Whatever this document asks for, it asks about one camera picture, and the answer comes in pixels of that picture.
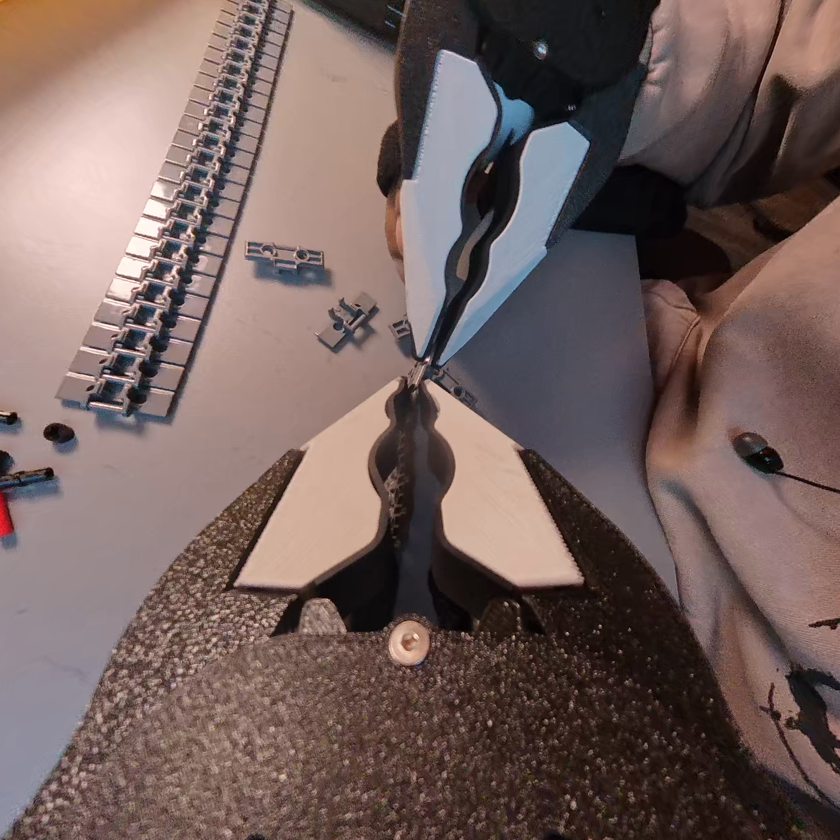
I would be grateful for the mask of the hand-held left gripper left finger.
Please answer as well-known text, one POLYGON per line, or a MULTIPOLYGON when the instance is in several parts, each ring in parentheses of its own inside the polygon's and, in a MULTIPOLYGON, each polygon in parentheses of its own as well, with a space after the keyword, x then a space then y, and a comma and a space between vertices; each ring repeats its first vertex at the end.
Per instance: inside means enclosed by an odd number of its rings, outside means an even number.
POLYGON ((402 389, 394 379, 303 446, 235 587, 302 592, 383 540, 389 506, 376 454, 396 429, 402 389))

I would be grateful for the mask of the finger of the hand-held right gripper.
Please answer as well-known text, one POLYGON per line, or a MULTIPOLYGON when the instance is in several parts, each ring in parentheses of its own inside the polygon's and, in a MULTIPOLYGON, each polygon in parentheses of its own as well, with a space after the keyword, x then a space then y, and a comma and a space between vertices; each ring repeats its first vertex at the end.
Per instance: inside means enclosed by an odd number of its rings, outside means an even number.
POLYGON ((455 321, 445 346, 447 362, 499 309, 546 256, 547 241, 590 147, 570 122, 531 131, 518 158, 517 201, 500 232, 479 248, 479 284, 455 321))
POLYGON ((446 359, 446 268, 463 232, 469 174, 500 134, 496 86, 472 59, 438 52, 413 175, 401 190, 406 314, 415 354, 446 359))

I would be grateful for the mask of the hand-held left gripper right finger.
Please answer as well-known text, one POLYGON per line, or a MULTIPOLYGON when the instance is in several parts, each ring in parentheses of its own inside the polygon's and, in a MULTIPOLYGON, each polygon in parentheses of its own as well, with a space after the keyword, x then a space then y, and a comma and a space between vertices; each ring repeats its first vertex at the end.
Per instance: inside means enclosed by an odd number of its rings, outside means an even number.
POLYGON ((439 385, 425 390, 436 409, 434 433, 454 457, 440 506, 448 543, 519 589, 582 585, 522 448, 439 385))

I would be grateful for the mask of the grey toy track belt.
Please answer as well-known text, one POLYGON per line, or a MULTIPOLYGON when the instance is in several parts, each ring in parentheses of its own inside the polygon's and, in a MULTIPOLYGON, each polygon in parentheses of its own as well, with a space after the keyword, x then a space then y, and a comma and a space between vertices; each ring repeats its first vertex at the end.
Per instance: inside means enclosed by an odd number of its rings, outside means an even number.
POLYGON ((428 369, 427 360, 415 363, 406 378, 406 395, 397 412, 395 465, 385 480, 388 493, 390 532, 397 552, 405 548, 414 510, 416 478, 416 431, 420 415, 420 388, 428 369))
POLYGON ((292 7, 222 2, 175 135, 56 398, 165 417, 194 354, 263 139, 292 7))

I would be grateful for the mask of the double grey track link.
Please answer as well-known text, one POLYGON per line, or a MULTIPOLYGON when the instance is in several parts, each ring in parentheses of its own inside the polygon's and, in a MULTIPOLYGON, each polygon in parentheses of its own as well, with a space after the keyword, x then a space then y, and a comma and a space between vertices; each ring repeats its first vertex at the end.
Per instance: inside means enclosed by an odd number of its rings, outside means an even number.
POLYGON ((249 240, 245 244, 245 258, 255 264, 255 273, 298 275, 305 271, 323 271, 324 253, 300 246, 277 245, 249 240))

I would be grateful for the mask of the pile of small building pieces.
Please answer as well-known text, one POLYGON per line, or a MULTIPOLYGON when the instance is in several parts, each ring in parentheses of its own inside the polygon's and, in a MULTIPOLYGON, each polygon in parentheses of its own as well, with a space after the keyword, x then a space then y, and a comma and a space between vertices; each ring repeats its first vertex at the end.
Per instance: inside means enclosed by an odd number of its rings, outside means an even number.
MULTIPOLYGON (((18 414, 16 412, 1 412, 1 424, 12 426, 18 422, 18 414)), ((44 436, 50 441, 61 441, 67 436, 60 429, 63 428, 60 423, 48 424, 44 429, 44 436)), ((50 468, 21 470, 18 472, 8 472, 8 465, 10 461, 8 452, 1 450, 1 538, 11 536, 14 531, 14 523, 9 512, 6 501, 5 491, 9 489, 17 489, 20 487, 29 487, 31 485, 39 484, 52 480, 55 477, 55 471, 50 468)))

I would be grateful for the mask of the person's right forearm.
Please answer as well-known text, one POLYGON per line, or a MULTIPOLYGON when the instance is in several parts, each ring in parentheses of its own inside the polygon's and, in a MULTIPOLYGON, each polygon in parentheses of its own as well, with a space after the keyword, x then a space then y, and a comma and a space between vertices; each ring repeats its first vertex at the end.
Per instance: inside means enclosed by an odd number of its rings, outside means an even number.
POLYGON ((663 1, 619 159, 700 207, 839 164, 838 1, 663 1))

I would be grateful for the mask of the grey desk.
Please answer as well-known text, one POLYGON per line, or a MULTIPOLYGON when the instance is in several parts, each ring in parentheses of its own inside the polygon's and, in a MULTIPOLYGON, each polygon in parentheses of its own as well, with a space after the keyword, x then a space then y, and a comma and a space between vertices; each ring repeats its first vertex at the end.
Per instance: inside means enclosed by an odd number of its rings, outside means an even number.
POLYGON ((293 2, 265 138, 208 321, 171 415, 61 404, 164 161, 219 2, 2 2, 2 430, 19 469, 2 541, 2 828, 67 745, 112 647, 162 572, 289 448, 407 371, 403 287, 375 185, 394 118, 392 50, 293 2), (324 253, 260 276, 249 241, 324 253), (370 320, 316 337, 341 298, 370 320), (66 438, 50 441, 48 424, 66 438))

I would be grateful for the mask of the person's beige hoodie torso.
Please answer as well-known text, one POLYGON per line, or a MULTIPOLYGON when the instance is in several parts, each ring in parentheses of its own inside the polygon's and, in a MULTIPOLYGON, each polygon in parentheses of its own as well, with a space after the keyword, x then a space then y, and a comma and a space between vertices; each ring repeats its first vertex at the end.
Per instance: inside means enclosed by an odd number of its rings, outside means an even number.
POLYGON ((839 203, 705 295, 646 283, 647 483, 679 598, 755 756, 838 807, 839 203))

